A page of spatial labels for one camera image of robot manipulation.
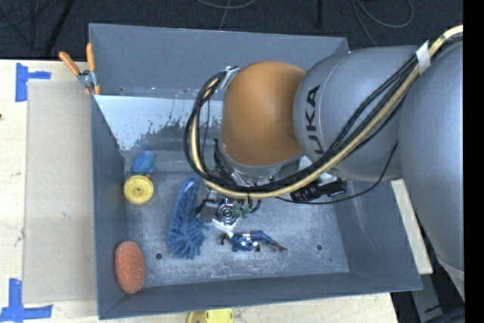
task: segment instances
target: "blue scrub brush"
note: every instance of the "blue scrub brush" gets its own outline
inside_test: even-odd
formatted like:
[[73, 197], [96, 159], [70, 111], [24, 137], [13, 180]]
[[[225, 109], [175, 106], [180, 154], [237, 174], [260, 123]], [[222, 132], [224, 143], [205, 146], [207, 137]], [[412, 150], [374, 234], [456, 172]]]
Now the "blue scrub brush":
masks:
[[202, 229], [208, 229], [208, 226], [195, 213], [200, 181], [201, 177], [193, 176], [185, 179], [180, 187], [168, 231], [168, 246], [178, 257], [193, 259], [200, 255], [200, 247], [206, 238]]

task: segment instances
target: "yellow object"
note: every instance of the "yellow object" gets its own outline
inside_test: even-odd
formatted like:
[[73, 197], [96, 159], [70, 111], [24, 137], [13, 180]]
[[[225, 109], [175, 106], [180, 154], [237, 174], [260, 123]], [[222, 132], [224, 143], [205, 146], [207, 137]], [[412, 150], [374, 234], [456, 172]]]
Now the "yellow object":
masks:
[[234, 313], [229, 308], [194, 311], [187, 317], [187, 323], [232, 323], [233, 321]]
[[135, 205], [147, 203], [153, 192], [153, 182], [144, 175], [134, 175], [124, 184], [124, 196]]

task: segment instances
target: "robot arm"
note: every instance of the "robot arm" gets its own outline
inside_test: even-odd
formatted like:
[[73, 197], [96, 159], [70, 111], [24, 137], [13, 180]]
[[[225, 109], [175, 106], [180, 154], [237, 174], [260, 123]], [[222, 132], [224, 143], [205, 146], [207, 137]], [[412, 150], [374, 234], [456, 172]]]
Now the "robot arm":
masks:
[[[241, 124], [230, 118], [237, 110], [225, 111], [222, 143], [227, 147], [221, 148], [221, 154], [238, 177], [230, 181], [206, 168], [198, 141], [201, 107], [225, 78], [223, 71], [207, 82], [195, 102], [185, 128], [188, 161], [211, 190], [234, 200], [293, 193], [328, 172], [343, 181], [403, 178], [439, 261], [464, 298], [462, 35], [463, 27], [457, 26], [423, 50], [432, 60], [428, 69], [413, 46], [369, 48], [325, 58], [306, 75], [295, 72], [289, 77], [291, 88], [277, 84], [281, 77], [275, 84], [269, 82], [279, 92], [269, 103], [260, 95], [254, 99], [253, 93], [244, 94], [252, 90], [247, 85], [256, 86], [261, 78], [249, 77], [250, 72], [257, 73], [262, 65], [242, 69], [228, 86], [230, 98], [224, 105], [244, 107], [244, 115], [238, 117], [242, 121], [250, 117], [252, 108], [258, 126], [249, 126], [244, 133], [265, 140], [247, 153], [251, 137], [237, 136]], [[286, 66], [278, 66], [279, 76]], [[252, 102], [244, 105], [248, 98]], [[293, 111], [292, 122], [288, 109]], [[242, 140], [246, 145], [237, 148]], [[271, 152], [271, 147], [288, 153]], [[251, 155], [260, 157], [251, 160]], [[301, 156], [312, 164], [294, 169], [294, 160]]]

